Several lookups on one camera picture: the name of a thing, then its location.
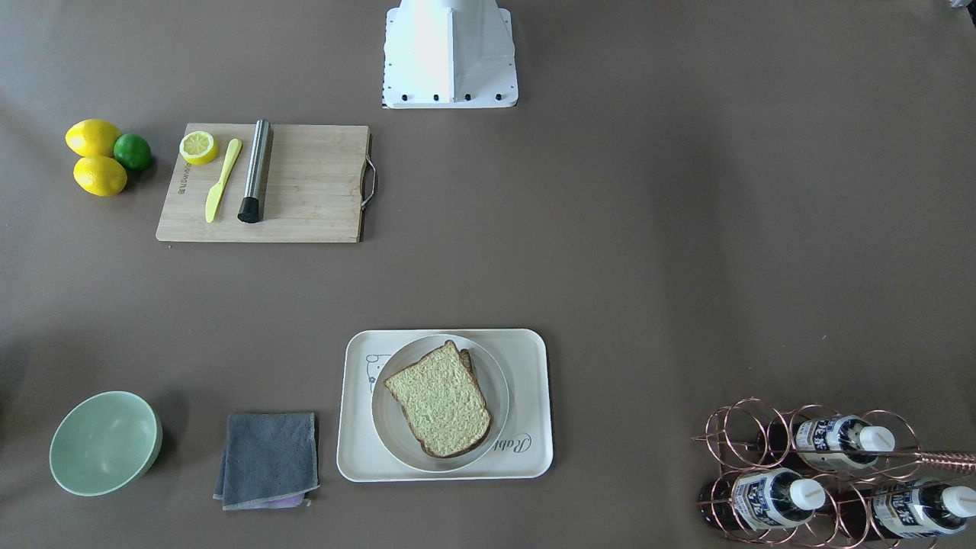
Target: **green bowl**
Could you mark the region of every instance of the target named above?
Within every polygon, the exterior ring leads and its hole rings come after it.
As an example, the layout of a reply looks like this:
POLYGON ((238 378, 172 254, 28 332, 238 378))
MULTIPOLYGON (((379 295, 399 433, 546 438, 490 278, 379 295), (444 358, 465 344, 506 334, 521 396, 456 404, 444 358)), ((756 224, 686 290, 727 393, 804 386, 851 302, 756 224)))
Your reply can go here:
POLYGON ((146 401, 125 391, 95 395, 64 417, 51 440, 51 474, 77 495, 104 495, 142 476, 163 429, 146 401))

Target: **bottle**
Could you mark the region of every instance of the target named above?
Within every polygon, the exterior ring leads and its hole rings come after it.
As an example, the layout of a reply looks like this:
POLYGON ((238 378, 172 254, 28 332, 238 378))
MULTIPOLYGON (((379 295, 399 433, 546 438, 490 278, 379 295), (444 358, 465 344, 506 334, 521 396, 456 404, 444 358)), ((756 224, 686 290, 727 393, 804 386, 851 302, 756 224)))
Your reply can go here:
POLYGON ((867 509, 850 492, 837 500, 843 502, 840 513, 847 528, 854 530, 850 533, 862 531, 861 525, 868 529, 865 541, 952 535, 976 516, 976 490, 926 479, 879 486, 866 497, 867 509), (877 531, 867 526, 869 513, 877 531))
POLYGON ((876 455, 845 452, 895 449, 895 436, 890 430, 874 426, 856 415, 836 415, 794 424, 793 444, 796 452, 790 451, 786 426, 774 423, 767 432, 767 444, 764 444, 761 433, 756 439, 759 449, 767 447, 760 463, 771 464, 783 452, 787 452, 782 465, 804 473, 811 470, 852 472, 865 469, 877 462, 876 455), (829 450, 830 453, 814 453, 811 450, 829 450))
POLYGON ((813 518, 813 511, 824 505, 826 497, 817 481, 804 479, 790 469, 778 468, 746 473, 734 482, 708 483, 702 488, 698 501, 718 501, 700 506, 702 518, 712 528, 767 530, 795 528, 807 523, 813 518))

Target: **bread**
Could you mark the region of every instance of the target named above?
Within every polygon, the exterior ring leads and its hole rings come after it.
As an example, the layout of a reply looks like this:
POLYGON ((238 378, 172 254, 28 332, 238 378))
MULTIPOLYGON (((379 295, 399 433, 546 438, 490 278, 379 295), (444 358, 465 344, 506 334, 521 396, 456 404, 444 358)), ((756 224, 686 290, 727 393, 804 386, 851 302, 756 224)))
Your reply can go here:
POLYGON ((432 457, 473 450, 491 427, 492 415, 472 371, 468 350, 453 340, 383 382, 403 408, 407 425, 432 457))

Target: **white bottle cap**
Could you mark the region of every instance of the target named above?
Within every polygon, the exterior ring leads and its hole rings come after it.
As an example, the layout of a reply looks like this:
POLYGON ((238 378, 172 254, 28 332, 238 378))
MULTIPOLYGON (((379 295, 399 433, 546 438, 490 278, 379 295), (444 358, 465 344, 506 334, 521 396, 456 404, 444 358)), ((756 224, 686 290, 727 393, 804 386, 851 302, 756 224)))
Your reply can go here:
POLYGON ((861 448, 867 451, 895 449, 895 436, 885 427, 865 427, 861 430, 861 448))
POLYGON ((957 517, 976 517, 976 490, 969 486, 951 486, 942 490, 942 503, 957 517))
POLYGON ((790 499, 796 507, 804 511, 813 511, 824 506, 827 495, 824 493, 824 487, 817 481, 800 479, 790 485, 790 499))

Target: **folded cloth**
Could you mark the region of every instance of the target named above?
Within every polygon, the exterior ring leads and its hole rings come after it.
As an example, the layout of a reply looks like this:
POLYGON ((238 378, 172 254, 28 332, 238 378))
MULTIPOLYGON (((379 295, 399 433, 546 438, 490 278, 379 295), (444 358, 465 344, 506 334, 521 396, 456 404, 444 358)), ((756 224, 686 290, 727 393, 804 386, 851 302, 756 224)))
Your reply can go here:
POLYGON ((315 414, 239 413, 227 418, 214 499, 225 511, 281 509, 318 488, 315 414))

